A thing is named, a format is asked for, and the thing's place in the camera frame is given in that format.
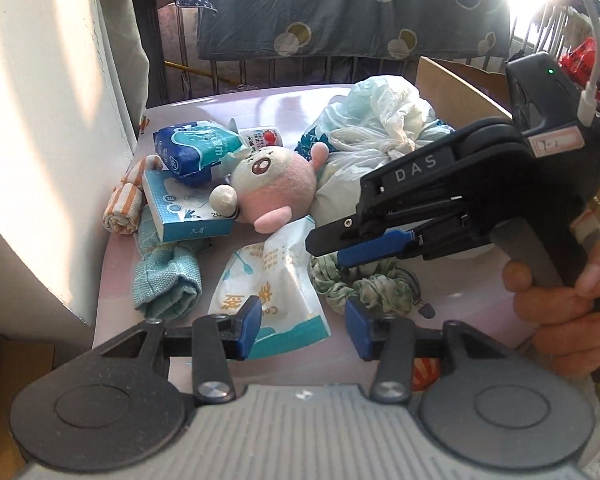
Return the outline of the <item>person right hand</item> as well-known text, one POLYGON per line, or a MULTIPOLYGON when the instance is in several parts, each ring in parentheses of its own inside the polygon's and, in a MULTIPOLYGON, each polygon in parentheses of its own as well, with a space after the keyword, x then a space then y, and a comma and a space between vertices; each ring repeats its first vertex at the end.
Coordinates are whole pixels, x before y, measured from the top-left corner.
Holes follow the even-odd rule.
POLYGON ((536 325, 535 349, 550 357, 550 369, 565 378, 580 378, 600 368, 600 240, 588 255, 588 264, 576 286, 535 286, 531 270, 522 262, 509 261, 502 280, 514 295, 518 318, 536 325))

